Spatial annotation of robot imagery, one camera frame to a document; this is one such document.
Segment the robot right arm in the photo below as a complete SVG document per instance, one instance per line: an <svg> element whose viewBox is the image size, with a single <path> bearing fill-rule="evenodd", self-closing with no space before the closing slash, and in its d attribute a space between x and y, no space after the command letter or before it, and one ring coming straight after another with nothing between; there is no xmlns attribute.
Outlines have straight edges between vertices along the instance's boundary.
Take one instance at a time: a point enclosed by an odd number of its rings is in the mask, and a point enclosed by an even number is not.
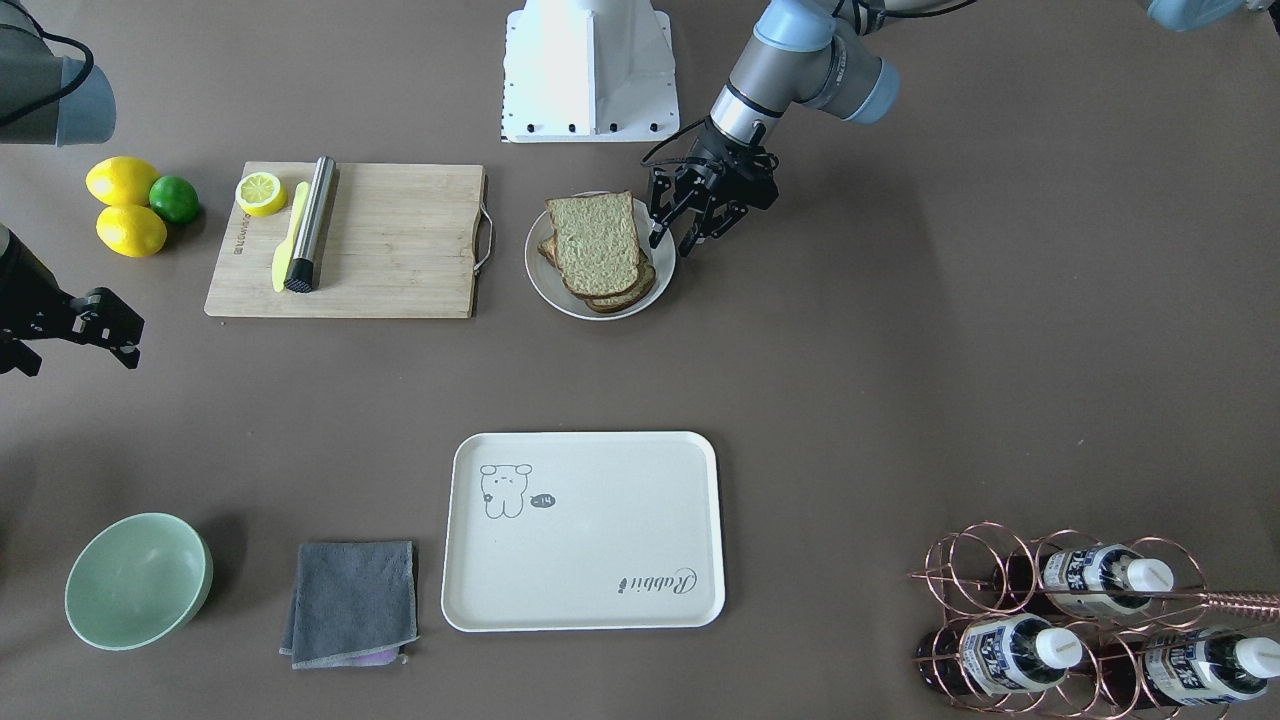
<svg viewBox="0 0 1280 720"><path fill-rule="evenodd" d="M67 146L104 143L115 129L108 77L81 41L47 32L20 1L1 6L1 140ZM1 372L38 374L28 343L64 340L140 364L145 320L109 288L64 292L14 231L1 229Z"/></svg>

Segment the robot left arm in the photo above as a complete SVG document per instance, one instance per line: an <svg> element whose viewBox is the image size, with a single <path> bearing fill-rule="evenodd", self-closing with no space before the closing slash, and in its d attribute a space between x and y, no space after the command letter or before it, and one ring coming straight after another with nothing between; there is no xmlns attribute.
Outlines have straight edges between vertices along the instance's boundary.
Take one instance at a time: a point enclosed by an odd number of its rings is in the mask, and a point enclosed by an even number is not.
<svg viewBox="0 0 1280 720"><path fill-rule="evenodd" d="M979 231L1277 237L1275 1L769 1L641 160L637 242L713 268L934 269Z"/></svg>

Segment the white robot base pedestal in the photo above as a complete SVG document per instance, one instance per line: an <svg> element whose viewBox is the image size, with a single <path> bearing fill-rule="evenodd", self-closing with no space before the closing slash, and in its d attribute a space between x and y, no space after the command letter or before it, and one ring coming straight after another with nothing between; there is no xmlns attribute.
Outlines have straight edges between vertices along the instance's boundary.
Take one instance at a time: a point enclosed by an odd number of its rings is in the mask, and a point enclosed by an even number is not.
<svg viewBox="0 0 1280 720"><path fill-rule="evenodd" d="M506 18L500 138L657 142L680 127L671 19L649 1L527 1Z"/></svg>

